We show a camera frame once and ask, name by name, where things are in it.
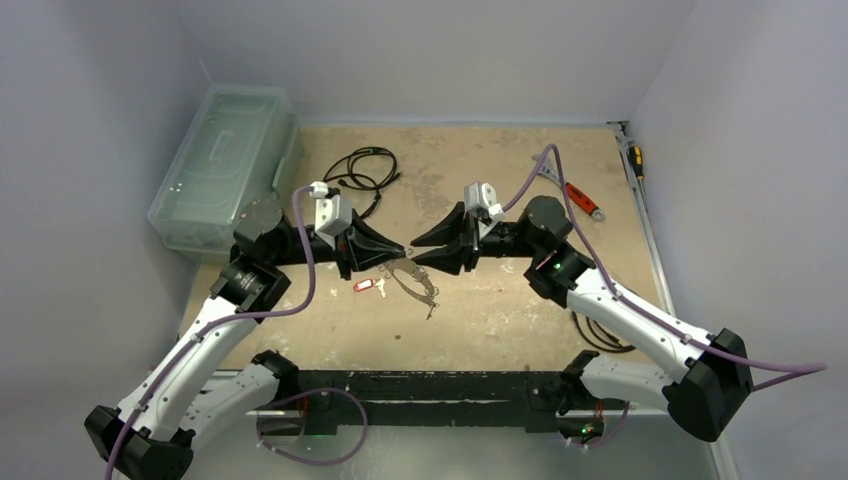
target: screwdriver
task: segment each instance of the screwdriver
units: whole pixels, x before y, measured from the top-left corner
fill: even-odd
[[[642,166],[642,150],[636,145],[627,149],[627,161],[630,162],[630,168],[633,169],[633,174],[636,175],[636,180],[639,181],[639,186],[642,186],[642,180],[645,179],[645,169]]]
[[[539,155],[533,155],[533,160],[539,161]],[[545,160],[545,164],[542,165],[542,168],[539,169],[539,175],[547,178],[548,180],[554,182],[559,186],[559,175],[557,175],[556,170],[553,169],[551,165],[551,159]],[[565,190],[568,192],[568,198],[571,199],[581,210],[588,213],[592,218],[594,218],[598,222],[603,222],[606,220],[607,215],[603,210],[600,209],[595,202],[589,198],[588,195],[583,193],[579,188],[575,187],[570,183],[565,184]]]

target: coiled black cable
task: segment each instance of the coiled black cable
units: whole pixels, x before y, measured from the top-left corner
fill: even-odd
[[[577,319],[577,314],[574,311],[571,311],[571,320],[574,321],[574,326],[577,327],[577,333],[583,337],[583,340],[586,341],[592,347],[606,353],[627,353],[636,350],[636,347],[633,345],[622,345],[621,340],[618,339],[612,333],[606,331],[602,326],[598,324],[598,322],[591,320],[586,317],[586,325],[589,327],[589,331],[592,332],[592,336],[600,342],[600,345],[595,343],[595,341],[591,340],[586,333],[583,331],[583,328],[580,326],[580,322]],[[597,328],[601,332],[603,332],[603,336],[595,330]]]
[[[362,160],[366,157],[388,157],[392,166],[389,170],[389,173],[385,178],[380,180],[379,182],[374,180],[373,178],[365,175],[364,173],[357,173],[353,171],[353,168],[356,166],[356,162]],[[340,173],[338,175],[332,175],[333,170],[336,169],[339,165],[345,163],[345,167],[347,169],[346,173]],[[380,199],[383,198],[383,195],[380,193],[380,190],[388,187],[392,183],[394,183],[398,178],[400,178],[401,172],[397,171],[398,162],[395,154],[392,153],[388,148],[383,147],[362,147],[356,149],[350,155],[346,157],[342,157],[327,170],[327,173],[324,174],[324,183],[332,182],[334,180],[338,180],[339,185],[347,188],[352,188],[354,190],[360,190],[365,192],[374,192],[374,200],[371,202],[371,206],[369,206],[365,212],[360,214],[360,218],[366,219],[374,213],[374,210],[377,208],[377,204],[380,203]],[[353,182],[353,185],[347,183],[345,179],[350,179]]]

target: wooden work surface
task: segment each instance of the wooden work surface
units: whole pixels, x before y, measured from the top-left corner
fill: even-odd
[[[295,186],[320,180],[327,168],[357,148],[377,145],[398,157],[400,179],[383,191],[367,223],[403,245],[435,225],[462,200],[463,187],[491,183],[506,203],[533,166],[530,156],[555,143],[568,180],[589,195],[607,219],[596,222],[575,207],[578,221],[614,278],[659,305],[642,228],[627,186],[612,131],[569,128],[491,127],[307,127]],[[357,171],[385,176],[388,160],[368,158]],[[364,211],[371,192],[342,188],[354,208]],[[509,220],[535,195],[559,197],[557,187],[538,178],[512,210]],[[312,223],[314,202],[301,200]],[[571,244],[585,253],[576,234]],[[416,249],[414,254],[426,249]],[[539,298],[522,273],[529,259],[480,259],[477,269],[458,277],[428,270],[438,287],[439,307],[425,320],[427,305],[407,295],[395,280],[381,292],[354,293],[353,282],[379,278],[373,269],[339,278],[335,265],[317,269],[317,290],[309,308],[296,316],[269,319],[221,365],[244,368],[254,354],[276,349],[301,368],[387,370],[560,370],[587,348],[567,312]],[[292,281],[277,309],[299,304],[306,295],[305,266],[283,268]],[[200,268],[183,331],[200,310],[220,266]],[[421,285],[407,283],[423,292]],[[644,359],[638,352],[631,360]]]

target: plastic storage box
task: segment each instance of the plastic storage box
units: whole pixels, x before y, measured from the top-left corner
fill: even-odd
[[[166,247],[197,262],[225,262],[248,202],[274,190],[288,202],[301,148],[297,118],[282,90],[214,85],[148,219]]]

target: purple cable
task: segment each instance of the purple cable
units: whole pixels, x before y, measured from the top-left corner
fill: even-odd
[[[662,327],[663,329],[667,330],[668,332],[670,332],[671,334],[673,334],[677,338],[679,338],[681,340],[685,340],[685,334],[682,331],[680,331],[679,329],[677,329],[673,325],[667,324],[666,322],[664,322],[662,319],[660,319],[656,315],[654,315],[651,312],[640,307],[639,305],[634,303],[632,300],[630,300],[629,298],[627,298],[626,296],[621,294],[621,292],[618,292],[618,290],[615,288],[615,284],[613,283],[612,278],[610,278],[609,272],[607,272],[607,269],[606,269],[606,267],[604,267],[603,262],[601,262],[600,257],[598,257],[598,253],[595,251],[595,249],[589,243],[589,239],[586,238],[586,235],[583,233],[583,229],[580,228],[580,225],[577,223],[577,218],[574,215],[574,209],[571,207],[571,202],[568,200],[568,192],[567,192],[566,187],[565,187],[565,184],[566,184],[565,173],[562,170],[562,161],[560,160],[559,149],[556,147],[556,145],[550,144],[547,147],[545,147],[545,149],[542,151],[542,154],[539,156],[539,161],[536,162],[536,167],[533,169],[533,173],[531,173],[531,176],[527,179],[527,182],[524,183],[524,186],[521,187],[521,190],[518,191],[518,194],[515,196],[515,198],[510,200],[510,202],[507,204],[508,208],[505,207],[504,211],[508,210],[513,205],[515,205],[515,203],[518,202],[518,199],[521,198],[521,196],[524,195],[527,192],[527,189],[530,187],[530,183],[533,181],[533,179],[536,176],[536,173],[542,167],[542,165],[544,164],[545,160],[548,157],[548,154],[552,150],[554,152],[554,158],[556,159],[557,173],[559,173],[560,188],[562,190],[563,199],[565,201],[565,208],[566,208],[566,210],[568,210],[568,216],[571,219],[571,223],[574,224],[574,231],[577,232],[577,235],[580,237],[580,240],[583,242],[584,245],[586,245],[586,249],[589,251],[589,254],[592,256],[592,259],[595,261],[595,264],[598,266],[598,271],[601,273],[601,276],[604,279],[604,283],[607,284],[607,287],[610,289],[610,292],[616,292],[618,294],[618,299],[621,300],[621,302],[623,304],[627,305],[632,310],[634,310],[637,313],[639,313],[640,315],[642,315],[644,318],[650,320],[654,324],[656,324],[656,325]],[[751,360],[751,359],[748,359],[748,358],[745,358],[745,357],[740,357],[738,355],[733,355],[733,354],[727,353],[725,351],[719,350],[715,347],[712,347],[710,345],[706,345],[706,344],[699,342],[697,340],[689,340],[689,343],[700,348],[701,350],[704,350],[705,352],[708,352],[710,354],[716,355],[718,357],[724,358],[725,360],[729,360],[729,361],[732,361],[732,362],[740,364],[740,365],[758,368],[760,370],[769,370],[769,371],[773,371],[773,372],[788,373],[788,375],[783,375],[783,376],[780,376],[780,377],[777,377],[777,378],[773,378],[769,381],[755,385],[753,387],[753,391],[763,390],[765,388],[772,387],[774,385],[783,383],[787,380],[792,380],[793,378],[798,378],[798,377],[801,377],[801,376],[804,376],[804,375],[809,375],[811,373],[821,372],[822,370],[827,369],[827,364],[825,364],[825,363],[811,363],[811,364],[807,364],[807,365],[781,365],[781,364],[777,364],[777,363],[761,362],[761,361],[757,361],[757,360]]]
[[[277,447],[271,445],[270,443],[268,443],[267,441],[265,441],[265,439],[262,437],[262,433],[259,430],[259,421],[257,420],[256,421],[256,436],[259,437],[259,443],[263,447],[270,450],[272,453],[276,453],[277,455],[286,457],[289,460],[294,460],[295,462],[300,462],[304,465],[311,465],[311,466],[314,466],[314,467],[329,467],[329,466],[332,466],[332,465],[338,465],[340,463],[343,463],[343,462],[350,460],[351,457],[356,455],[356,453],[359,452],[359,449],[362,448],[362,445],[365,444],[365,437],[368,435],[368,416],[365,414],[365,407],[362,406],[362,403],[360,403],[360,401],[357,400],[356,397],[354,397],[350,393],[348,393],[348,392],[346,392],[342,389],[339,389],[339,388],[330,388],[330,387],[316,388],[314,390],[309,390],[307,392],[299,393],[299,394],[297,394],[293,397],[289,397],[289,398],[286,398],[286,399],[283,399],[283,400],[277,400],[276,402],[271,402],[268,405],[265,405],[263,408],[280,407],[280,406],[283,406],[287,403],[293,402],[295,400],[300,400],[301,398],[308,397],[310,395],[314,395],[314,394],[320,393],[320,392],[336,393],[336,394],[342,395],[344,397],[347,397],[350,401],[352,401],[356,405],[356,408],[359,409],[359,413],[362,415],[362,435],[359,437],[359,441],[356,442],[356,445],[353,447],[353,449],[351,449],[351,451],[349,451],[346,454],[342,455],[341,457],[333,459],[333,460],[312,460],[312,459],[309,459],[309,458],[298,457],[297,455],[291,454],[291,453],[286,452],[284,450],[280,450],[279,448],[277,448]]]
[[[208,334],[211,330],[229,322],[233,322],[236,320],[242,320],[245,318],[255,319],[255,318],[272,318],[272,317],[287,317],[289,315],[294,315],[296,313],[300,313],[309,306],[312,302],[312,297],[315,296],[315,259],[312,257],[312,249],[309,247],[309,237],[306,234],[306,226],[303,223],[303,216],[300,214],[300,195],[304,193],[309,193],[312,191],[311,186],[300,187],[294,191],[292,194],[292,209],[294,210],[294,218],[295,223],[297,224],[297,233],[300,236],[300,242],[303,245],[303,253],[306,257],[306,267],[309,270],[309,291],[306,293],[306,298],[303,300],[303,303],[300,305],[291,308],[289,310],[281,310],[276,312],[244,312],[244,313],[236,313],[234,315],[227,315],[226,317],[219,318],[213,322],[209,322],[205,327],[201,328],[197,332],[197,338],[202,339]],[[144,395],[138,401],[138,404],[142,407],[147,405],[147,402],[153,398],[153,394],[156,393],[156,390],[162,385],[162,382],[165,380],[165,377],[174,369],[174,366],[179,363],[186,354],[197,345],[195,342],[188,342],[183,345],[173,358],[162,368],[162,371],[159,372],[159,375],[150,382],[150,386],[144,392]],[[115,439],[115,443],[112,446],[112,451],[109,453],[109,461],[106,462],[106,480],[112,480],[112,472],[115,469],[115,464],[118,461],[118,454],[123,447],[124,440],[129,434],[130,429],[132,429],[133,424],[136,420],[138,420],[139,415],[141,414],[140,410],[134,410],[130,416],[127,418],[126,423],[121,428],[121,431],[118,433],[117,438]]]

